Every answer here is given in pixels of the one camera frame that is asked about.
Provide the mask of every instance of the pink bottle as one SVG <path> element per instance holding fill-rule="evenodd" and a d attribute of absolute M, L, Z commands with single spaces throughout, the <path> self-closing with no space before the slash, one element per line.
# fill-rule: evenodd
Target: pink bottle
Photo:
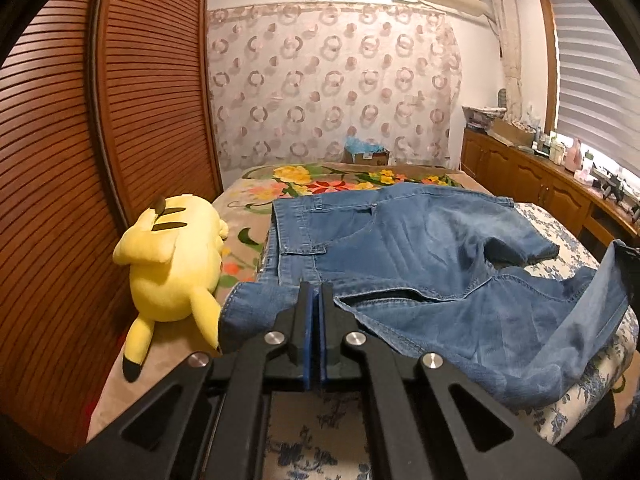
<path fill-rule="evenodd" d="M 571 171 L 579 170 L 582 165 L 582 153 L 580 152 L 580 139 L 574 139 L 574 145 L 566 152 L 564 167 Z"/>

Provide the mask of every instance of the wooden window frame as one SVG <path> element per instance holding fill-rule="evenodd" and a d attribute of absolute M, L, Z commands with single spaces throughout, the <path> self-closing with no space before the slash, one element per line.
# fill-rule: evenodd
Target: wooden window frame
<path fill-rule="evenodd" d="M 545 133 L 548 134 L 556 124 L 558 106 L 558 52 L 556 51 L 556 22 L 551 0 L 540 0 L 542 17 L 545 20 L 546 37 L 546 118 Z"/>

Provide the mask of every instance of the silver bolt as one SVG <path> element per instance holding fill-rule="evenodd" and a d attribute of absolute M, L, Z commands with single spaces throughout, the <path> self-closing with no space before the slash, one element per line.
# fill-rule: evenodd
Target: silver bolt
<path fill-rule="evenodd" d="M 429 352 L 428 354 L 422 356 L 422 363 L 427 368 L 432 368 L 435 370 L 436 368 L 440 368 L 443 362 L 444 360 L 442 359 L 442 357 L 434 352 Z"/>
<path fill-rule="evenodd" d="M 352 346 L 360 346 L 365 343 L 367 340 L 367 336 L 365 336 L 362 332 L 349 332 L 344 339 L 348 344 Z"/>
<path fill-rule="evenodd" d="M 284 343 L 284 334 L 282 332 L 267 332 L 264 335 L 264 340 L 267 342 L 267 345 L 279 345 Z"/>
<path fill-rule="evenodd" d="M 209 356 L 204 352 L 194 352 L 187 358 L 187 362 L 192 368 L 202 368 L 209 364 Z"/>

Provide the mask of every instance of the floral blanket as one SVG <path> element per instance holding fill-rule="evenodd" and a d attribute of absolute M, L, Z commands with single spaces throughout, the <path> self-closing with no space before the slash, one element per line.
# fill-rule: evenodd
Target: floral blanket
<path fill-rule="evenodd" d="M 270 225 L 273 200 L 302 194 L 375 189 L 403 181 L 484 190 L 464 173 L 424 172 L 416 167 L 323 164 L 267 166 L 249 170 L 214 202 L 220 216 L 229 225 L 223 251 L 223 274 L 216 289 L 216 298 L 223 304 L 233 285 L 255 279 Z M 597 267 L 597 261 L 582 244 L 547 211 L 523 203 L 516 204 L 516 208 L 536 229 L 560 246 L 556 259 L 527 267 L 533 275 L 561 279 L 571 276 L 580 266 Z M 556 444 L 621 378 L 632 360 L 637 338 L 638 320 L 629 309 L 607 347 L 590 361 L 583 377 L 562 399 L 550 406 L 523 410 L 517 415 L 540 437 Z M 188 354 L 197 350 L 214 353 L 200 336 L 191 317 L 177 323 L 157 324 L 145 366 L 135 383 L 124 381 L 120 370 L 121 358 L 114 363 L 92 415 L 89 438 Z M 275 394 L 263 478 L 369 480 L 369 459 L 360 408 L 357 394 Z"/>

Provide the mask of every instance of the black clamp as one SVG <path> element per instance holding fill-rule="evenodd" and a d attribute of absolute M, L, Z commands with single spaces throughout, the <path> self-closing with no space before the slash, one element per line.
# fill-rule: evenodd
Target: black clamp
<path fill-rule="evenodd" d="M 330 284 L 233 354 L 187 357 L 73 455 L 59 480 L 261 480 L 271 394 L 358 391 L 374 480 L 578 480 L 575 464 L 459 370 L 363 332 Z"/>

